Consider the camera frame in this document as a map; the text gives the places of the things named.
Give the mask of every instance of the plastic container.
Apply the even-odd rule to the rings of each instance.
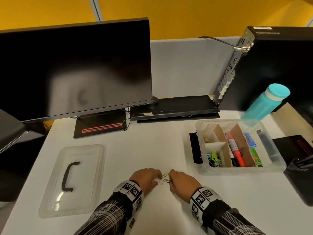
[[[105,147],[99,144],[63,148],[55,162],[39,217],[91,213],[99,202]]]
[[[230,131],[234,128],[234,126],[239,126],[242,131],[242,138],[244,138],[245,144],[248,147],[248,143],[243,135],[243,133],[249,133],[251,138],[256,144],[254,149],[256,150],[261,162],[262,167],[258,167],[256,164],[252,166],[251,164],[247,164],[247,167],[212,167],[209,164],[209,160],[207,157],[207,150],[205,146],[205,142],[203,140],[204,137],[208,138],[212,135],[212,129],[216,128],[216,125],[219,125],[224,133]],[[267,130],[264,125],[260,121],[256,120],[200,120],[196,123],[197,136],[199,140],[202,161],[199,168],[199,173],[203,175],[209,175],[212,173],[259,173],[259,172],[283,172],[286,169],[286,163],[282,156],[280,155],[278,149],[276,148],[274,142],[270,138]],[[241,150],[242,145],[237,142],[239,150]]]
[[[241,119],[262,120],[289,95],[290,90],[287,87],[277,83],[271,84],[241,116]]]

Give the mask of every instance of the red outlined slot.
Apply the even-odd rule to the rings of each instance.
[[[103,126],[94,127],[94,128],[86,128],[86,129],[83,129],[81,132],[89,133],[93,131],[105,130],[105,129],[116,128],[116,127],[122,127],[122,123],[103,125]]]

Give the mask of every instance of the bottle cap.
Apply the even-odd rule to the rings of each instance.
[[[290,90],[285,87],[284,85],[273,83],[268,86],[266,89],[269,94],[272,96],[275,96],[277,98],[286,98],[288,95],[290,95]]]

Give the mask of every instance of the desktop computer tower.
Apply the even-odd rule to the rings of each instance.
[[[290,103],[313,126],[313,28],[250,26],[238,45],[249,50],[234,51],[214,93],[218,109],[247,110],[270,84],[280,83],[291,91],[280,106]]]

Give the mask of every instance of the lid handle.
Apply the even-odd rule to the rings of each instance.
[[[67,177],[68,177],[68,174],[69,174],[69,170],[71,169],[71,166],[75,166],[75,165],[79,165],[79,164],[80,164],[80,162],[72,162],[67,167],[67,169],[65,171],[65,174],[64,174],[64,177],[63,177],[63,181],[62,181],[62,191],[63,192],[72,192],[73,191],[73,188],[66,188],[65,184],[66,184]]]

